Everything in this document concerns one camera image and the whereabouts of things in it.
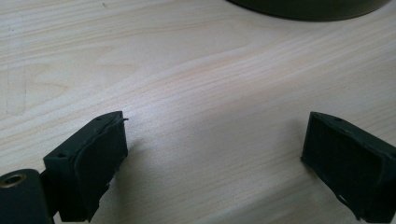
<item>mounting hole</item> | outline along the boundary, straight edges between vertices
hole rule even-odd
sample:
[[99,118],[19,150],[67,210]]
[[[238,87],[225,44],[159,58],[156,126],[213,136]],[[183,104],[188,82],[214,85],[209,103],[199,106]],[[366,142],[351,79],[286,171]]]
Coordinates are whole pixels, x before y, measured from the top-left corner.
[[61,153],[58,154],[58,157],[59,158],[65,158],[65,157],[67,157],[67,153],[61,152]]
[[6,179],[4,179],[4,180],[2,180],[0,182],[0,188],[1,189],[8,189],[8,188],[12,188],[12,187],[18,186],[25,179],[26,179],[26,174],[11,175],[8,178],[6,178]]

